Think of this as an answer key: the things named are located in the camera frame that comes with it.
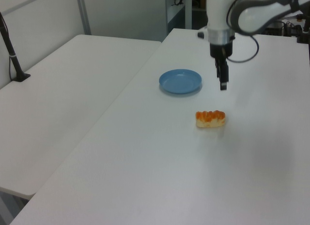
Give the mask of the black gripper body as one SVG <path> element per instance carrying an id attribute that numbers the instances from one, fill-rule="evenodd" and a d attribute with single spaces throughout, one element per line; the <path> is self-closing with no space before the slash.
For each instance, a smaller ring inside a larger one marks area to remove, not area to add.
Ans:
<path id="1" fill-rule="evenodd" d="M 210 55 L 214 59 L 224 60 L 230 57 L 233 53 L 233 43 L 229 42 L 225 45 L 210 44 Z"/>

